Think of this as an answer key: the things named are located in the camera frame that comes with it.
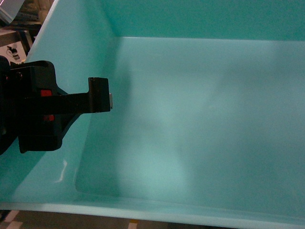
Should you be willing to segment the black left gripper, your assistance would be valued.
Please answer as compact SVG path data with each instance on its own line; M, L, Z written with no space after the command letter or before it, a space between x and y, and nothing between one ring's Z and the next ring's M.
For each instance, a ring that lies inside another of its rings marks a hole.
M86 93L64 95L56 84L51 62L14 64L1 56L0 153L4 154L16 139L21 153L57 150L63 139L59 114L109 112L108 79L90 77L88 85ZM51 96L54 105L47 100Z

